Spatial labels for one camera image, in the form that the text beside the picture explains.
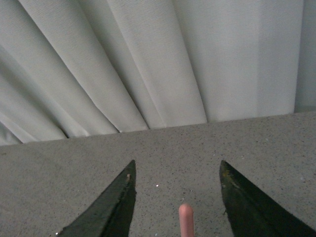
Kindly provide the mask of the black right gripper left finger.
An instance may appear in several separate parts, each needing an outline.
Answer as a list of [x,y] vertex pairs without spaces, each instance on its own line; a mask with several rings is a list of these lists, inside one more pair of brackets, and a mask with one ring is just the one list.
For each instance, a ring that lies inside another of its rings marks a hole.
[[59,237],[127,237],[136,201],[134,160]]

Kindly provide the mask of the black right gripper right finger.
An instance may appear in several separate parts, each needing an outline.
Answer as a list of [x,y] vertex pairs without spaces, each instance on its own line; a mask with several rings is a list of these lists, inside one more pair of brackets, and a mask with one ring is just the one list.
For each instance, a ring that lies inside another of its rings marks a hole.
[[222,200],[235,237],[314,237],[316,231],[284,209],[225,160]]

